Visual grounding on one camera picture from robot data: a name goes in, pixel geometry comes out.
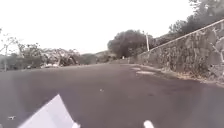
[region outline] stone wall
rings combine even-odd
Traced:
[[[207,76],[223,74],[224,20],[140,54],[136,63]]]

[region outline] tree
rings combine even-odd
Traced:
[[[149,38],[149,47],[153,48],[153,38]],[[135,56],[147,50],[146,36],[140,31],[127,30],[118,33],[113,40],[108,42],[108,49],[118,58]]]
[[[224,18],[223,0],[189,0],[195,13],[186,21],[177,21],[170,26],[170,33],[183,36]]]
[[[96,64],[97,63],[97,57],[94,54],[83,54],[81,55],[81,64]]]
[[[23,68],[39,68],[43,64],[41,49],[36,44],[19,44],[19,58],[23,60]]]

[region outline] green tree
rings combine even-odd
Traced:
[[[149,35],[148,39],[151,49],[153,48],[153,38]],[[118,58],[135,56],[147,50],[146,36],[140,31],[134,30],[120,32],[108,42],[108,49]]]
[[[189,0],[195,13],[186,21],[177,21],[170,26],[170,33],[183,36],[224,18],[223,0]]]

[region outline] overcast sky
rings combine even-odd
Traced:
[[[192,14],[188,0],[0,0],[0,27],[42,48],[95,53],[120,31],[154,37]]]

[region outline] utility pole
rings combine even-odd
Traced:
[[[8,51],[8,45],[5,45],[5,71],[7,71],[7,51]]]
[[[145,34],[146,37],[146,45],[147,45],[147,50],[149,51],[149,39],[148,39],[148,34]]]

